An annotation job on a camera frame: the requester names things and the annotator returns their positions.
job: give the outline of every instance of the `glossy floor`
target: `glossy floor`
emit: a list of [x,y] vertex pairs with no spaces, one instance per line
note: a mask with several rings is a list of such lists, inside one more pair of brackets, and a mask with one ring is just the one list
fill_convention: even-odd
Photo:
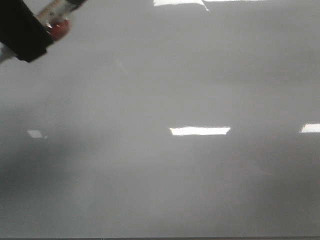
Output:
[[90,0],[0,65],[1,238],[320,235],[320,1],[205,7]]

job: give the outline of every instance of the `gray floor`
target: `gray floor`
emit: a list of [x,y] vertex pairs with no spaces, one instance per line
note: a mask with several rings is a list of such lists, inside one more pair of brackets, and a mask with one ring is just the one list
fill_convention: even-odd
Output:
[[320,235],[320,1],[205,5],[89,0],[0,65],[0,238]]

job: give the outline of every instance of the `red object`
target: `red object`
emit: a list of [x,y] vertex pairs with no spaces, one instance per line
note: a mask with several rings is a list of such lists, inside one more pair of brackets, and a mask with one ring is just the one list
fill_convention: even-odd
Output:
[[70,30],[70,21],[63,19],[62,21],[56,22],[49,29],[49,34],[54,41],[58,41],[64,37]]

